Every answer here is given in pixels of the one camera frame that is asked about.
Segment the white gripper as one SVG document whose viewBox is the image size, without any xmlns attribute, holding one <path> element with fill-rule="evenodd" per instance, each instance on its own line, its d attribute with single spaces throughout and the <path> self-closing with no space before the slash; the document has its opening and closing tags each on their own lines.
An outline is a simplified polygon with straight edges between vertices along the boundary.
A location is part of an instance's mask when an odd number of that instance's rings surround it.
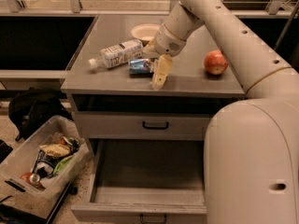
<svg viewBox="0 0 299 224">
<path fill-rule="evenodd" d="M 154 66 L 151 86 L 155 91 L 160 90 L 167 80 L 173 65 L 172 57 L 178 56 L 186 46 L 185 40 L 172 35 L 163 23 L 155 37 L 142 50 L 143 58 L 159 58 Z"/>
</svg>

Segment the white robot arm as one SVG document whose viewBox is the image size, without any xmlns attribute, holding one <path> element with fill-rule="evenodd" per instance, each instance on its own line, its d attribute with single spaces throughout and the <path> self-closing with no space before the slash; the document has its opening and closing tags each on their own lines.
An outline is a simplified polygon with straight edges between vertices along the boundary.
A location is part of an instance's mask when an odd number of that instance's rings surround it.
<svg viewBox="0 0 299 224">
<path fill-rule="evenodd" d="M 299 74 L 222 0 L 178 0 L 150 52 L 178 55 L 200 25 L 247 95 L 206 129 L 206 223 L 299 224 Z"/>
</svg>

